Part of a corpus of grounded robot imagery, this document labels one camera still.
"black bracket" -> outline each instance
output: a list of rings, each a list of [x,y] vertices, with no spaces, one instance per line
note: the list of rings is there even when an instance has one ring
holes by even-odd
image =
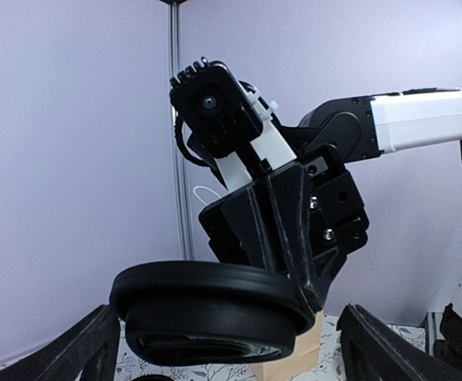
[[[171,78],[171,85],[171,104],[213,158],[235,152],[253,179],[271,169],[251,145],[263,121],[222,62],[202,57]]]
[[[182,4],[183,2],[186,2],[187,0],[160,0],[161,2],[165,2],[169,6],[172,6],[173,4]]]
[[[452,304],[445,307],[440,331],[444,339],[434,341],[434,357],[462,371],[462,318]]]
[[[347,255],[367,242],[364,203],[329,145],[207,206],[199,222],[220,262],[289,273],[313,314]]]

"floral tablecloth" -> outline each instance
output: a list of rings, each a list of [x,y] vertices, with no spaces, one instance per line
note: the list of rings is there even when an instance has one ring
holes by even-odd
[[[318,367],[290,381],[345,381],[342,363],[340,333],[336,331],[338,317],[326,316],[323,320],[321,350]],[[421,328],[392,325],[391,328],[411,344],[425,350],[425,330]],[[19,359],[0,364],[0,370]],[[132,381],[140,375],[161,374],[175,381],[257,381],[246,365],[212,364],[188,368],[161,368],[137,358],[125,343],[122,323],[120,348],[118,350],[115,381]]]

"wooden block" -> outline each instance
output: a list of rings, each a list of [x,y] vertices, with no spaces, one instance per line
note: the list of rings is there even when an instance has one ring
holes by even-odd
[[[284,381],[316,368],[319,360],[322,322],[323,313],[320,312],[316,316],[314,327],[296,338],[295,350],[286,359],[251,364],[250,368],[259,381]]]

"bolt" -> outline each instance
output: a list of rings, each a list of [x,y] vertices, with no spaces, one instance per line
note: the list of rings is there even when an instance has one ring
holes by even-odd
[[[362,227],[357,227],[353,230],[352,235],[357,239],[364,235],[364,229]]]
[[[319,206],[319,200],[316,196],[310,198],[310,208],[312,210],[316,209]]]
[[[217,99],[213,95],[207,95],[202,100],[202,106],[207,110],[212,110],[217,105]]]
[[[332,229],[327,229],[323,232],[323,240],[331,242],[335,238],[335,232]]]
[[[309,166],[309,173],[311,175],[315,175],[316,173],[318,173],[318,167],[316,167],[315,165],[310,165]]]

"vertical rod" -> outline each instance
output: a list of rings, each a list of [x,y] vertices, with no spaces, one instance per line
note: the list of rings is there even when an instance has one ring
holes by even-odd
[[[173,2],[169,6],[169,75],[176,76],[180,71],[181,56],[180,4]],[[176,110],[171,108],[171,127],[175,125]],[[191,224],[191,199],[187,181],[187,162],[176,147],[175,138],[171,138],[173,168],[175,176],[176,212],[182,255],[185,260],[195,260],[194,236]]]

